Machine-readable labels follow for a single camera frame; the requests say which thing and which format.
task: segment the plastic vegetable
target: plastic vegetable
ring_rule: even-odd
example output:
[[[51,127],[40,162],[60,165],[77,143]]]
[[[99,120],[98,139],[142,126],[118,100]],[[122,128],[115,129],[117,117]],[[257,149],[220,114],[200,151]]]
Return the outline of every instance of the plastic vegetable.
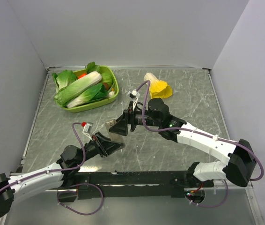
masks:
[[[102,77],[102,79],[100,81],[101,83],[107,83],[109,87],[112,86],[113,79],[112,79],[112,75],[110,73],[102,73],[101,77]]]
[[[144,81],[150,80],[151,98],[168,98],[172,95],[172,88],[165,81],[160,81],[152,73],[146,73]]]
[[[63,72],[56,74],[52,74],[53,81],[56,83],[56,91],[58,92],[60,89],[70,85],[73,83],[77,77],[71,70],[64,70]]]
[[[107,95],[107,91],[104,89],[104,85],[102,83],[98,83],[95,86],[89,87],[87,90],[81,93],[78,97],[76,97],[71,102],[69,102],[67,104],[67,108],[73,108],[78,105],[82,105],[90,100],[103,98],[106,95]]]
[[[84,77],[85,75],[87,75],[87,74],[82,74],[82,75],[80,75],[80,76],[78,77],[78,79]]]
[[[113,97],[114,95],[115,95],[115,92],[114,92],[114,91],[110,91],[110,92],[108,93],[108,98]]]
[[[95,62],[88,63],[88,65],[85,66],[87,74],[91,72],[99,72],[100,66],[96,65]]]
[[[99,83],[100,80],[101,75],[96,71],[87,74],[86,76],[76,80],[69,86],[60,89],[54,96],[54,100],[59,106],[66,106],[70,100],[79,96],[84,90],[88,89],[89,87]]]

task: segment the green leafy vegetable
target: green leafy vegetable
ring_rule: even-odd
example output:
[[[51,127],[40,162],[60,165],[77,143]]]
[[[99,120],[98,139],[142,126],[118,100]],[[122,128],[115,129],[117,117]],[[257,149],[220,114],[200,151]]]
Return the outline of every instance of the green leafy vegetable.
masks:
[[[101,74],[101,77],[102,77],[100,81],[101,83],[107,83],[109,87],[112,86],[113,84],[112,74],[105,72]]]
[[[81,93],[78,97],[76,97],[71,102],[69,102],[67,104],[67,108],[73,108],[78,105],[87,103],[90,100],[96,100],[98,98],[103,98],[107,94],[108,92],[104,89],[104,85],[102,83],[98,83],[95,86],[89,87],[83,93]]]
[[[71,70],[64,70],[59,74],[53,73],[52,77],[57,85],[56,90],[60,90],[70,85],[77,79],[76,75]]]
[[[91,72],[99,72],[100,66],[96,65],[95,62],[88,63],[88,65],[85,66],[87,74]]]
[[[87,74],[81,79],[76,80],[69,86],[60,89],[54,96],[54,100],[59,106],[66,106],[69,101],[79,96],[84,90],[99,83],[100,80],[101,75],[96,71]]]

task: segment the white wall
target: white wall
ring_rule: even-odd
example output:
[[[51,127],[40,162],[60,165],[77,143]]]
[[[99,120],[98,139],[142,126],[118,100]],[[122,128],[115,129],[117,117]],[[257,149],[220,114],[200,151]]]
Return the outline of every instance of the white wall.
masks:
[[[46,70],[7,0],[0,0],[0,173],[20,163]]]
[[[8,0],[46,67],[212,68],[248,0]]]
[[[265,1],[250,0],[212,79],[232,138],[250,141],[265,167]],[[254,183],[265,219],[265,176]]]

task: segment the white vegetable stalk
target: white vegetable stalk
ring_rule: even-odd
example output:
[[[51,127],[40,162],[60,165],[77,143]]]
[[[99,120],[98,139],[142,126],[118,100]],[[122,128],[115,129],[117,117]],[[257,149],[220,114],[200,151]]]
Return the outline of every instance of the white vegetable stalk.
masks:
[[[115,95],[115,92],[114,92],[114,91],[110,91],[110,92],[108,93],[108,98],[113,97],[114,95]]]

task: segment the cable connector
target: cable connector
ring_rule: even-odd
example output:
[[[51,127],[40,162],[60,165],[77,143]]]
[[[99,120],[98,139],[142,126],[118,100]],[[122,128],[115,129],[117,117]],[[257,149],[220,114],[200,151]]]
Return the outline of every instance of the cable connector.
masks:
[[[129,96],[131,99],[139,98],[141,94],[135,89],[133,91],[129,91],[127,93],[127,96]]]
[[[92,136],[93,136],[93,134],[92,134],[92,126],[93,126],[93,123],[91,123],[91,122],[83,122],[81,125],[84,127],[82,133],[85,136],[87,136],[90,140],[92,140]]]
[[[127,96],[129,96],[133,100],[132,110],[135,109],[140,95],[141,94],[136,89],[127,93]]]

